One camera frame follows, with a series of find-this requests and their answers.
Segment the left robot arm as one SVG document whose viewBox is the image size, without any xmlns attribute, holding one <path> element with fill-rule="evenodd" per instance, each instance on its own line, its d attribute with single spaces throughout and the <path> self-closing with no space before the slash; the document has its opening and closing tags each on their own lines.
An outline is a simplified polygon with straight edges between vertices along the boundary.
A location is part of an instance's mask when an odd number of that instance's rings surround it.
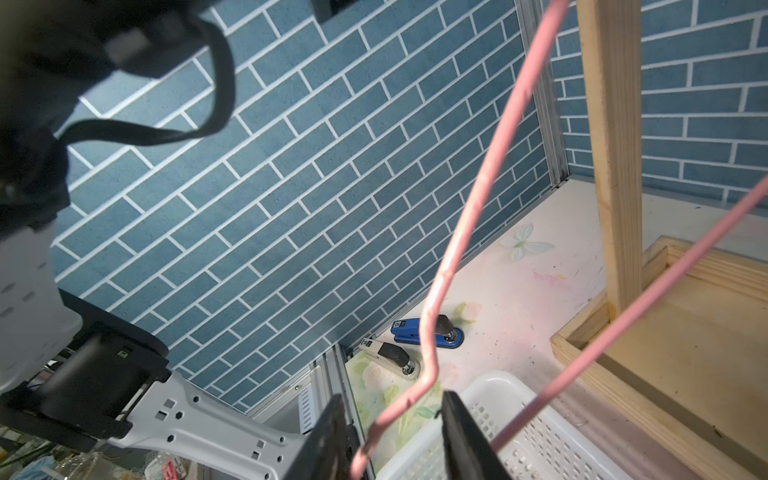
<svg viewBox="0 0 768 480">
<path fill-rule="evenodd" d="M 170 344 L 170 361 L 224 403 L 251 407 L 287 378 L 304 348 L 306 289 L 332 246 L 304 199 L 321 181 L 313 159 L 333 141 L 303 66 L 326 46 L 305 1 L 226 1 L 202 17 L 224 28 L 235 63 L 235 116 L 218 133 L 163 146 L 88 142 L 74 149 L 70 203 L 19 232 L 50 240 L 59 286 Z M 159 81 L 118 74 L 94 98 L 52 84 L 98 56 L 84 1 L 5 1 L 1 120 L 19 135 L 29 172 L 66 110 L 166 128 L 212 107 L 208 50 Z M 52 84 L 42 85 L 41 75 Z"/>
</svg>

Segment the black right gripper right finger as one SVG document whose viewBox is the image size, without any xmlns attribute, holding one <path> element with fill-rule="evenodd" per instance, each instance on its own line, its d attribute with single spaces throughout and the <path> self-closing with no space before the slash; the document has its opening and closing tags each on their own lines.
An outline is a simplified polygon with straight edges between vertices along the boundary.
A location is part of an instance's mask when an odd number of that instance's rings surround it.
<svg viewBox="0 0 768 480">
<path fill-rule="evenodd" d="M 510 479 L 456 392 L 443 393 L 440 415 L 448 479 Z"/>
</svg>

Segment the pink wire hanger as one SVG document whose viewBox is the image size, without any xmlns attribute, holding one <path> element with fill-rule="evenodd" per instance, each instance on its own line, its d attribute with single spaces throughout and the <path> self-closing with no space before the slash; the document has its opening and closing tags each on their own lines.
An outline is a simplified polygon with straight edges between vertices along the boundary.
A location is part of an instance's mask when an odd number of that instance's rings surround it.
<svg viewBox="0 0 768 480">
<path fill-rule="evenodd" d="M 486 204 L 522 114 L 569 4 L 553 1 L 541 18 L 530 53 L 485 156 L 470 197 L 429 290 L 420 317 L 424 361 L 419 379 L 371 424 L 357 450 L 349 478 L 361 478 L 383 433 L 413 407 L 438 378 L 434 327 L 477 220 Z M 573 360 L 493 439 L 499 450 L 569 387 L 597 359 L 665 296 L 767 194 L 761 180 L 716 225 L 650 287 L 640 283 L 641 255 L 641 4 L 638 1 L 581 1 L 577 5 L 584 62 L 588 117 L 610 312 L 610 327 Z"/>
</svg>

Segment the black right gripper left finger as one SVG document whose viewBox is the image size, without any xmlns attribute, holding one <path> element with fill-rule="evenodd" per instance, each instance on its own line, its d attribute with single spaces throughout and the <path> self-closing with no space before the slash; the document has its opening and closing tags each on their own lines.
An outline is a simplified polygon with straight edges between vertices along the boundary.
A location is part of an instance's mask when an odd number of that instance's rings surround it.
<svg viewBox="0 0 768 480">
<path fill-rule="evenodd" d="M 345 480 L 350 471 L 347 452 L 344 400 L 340 394 L 335 394 L 326 405 L 315 428 L 305 438 L 284 479 Z"/>
</svg>

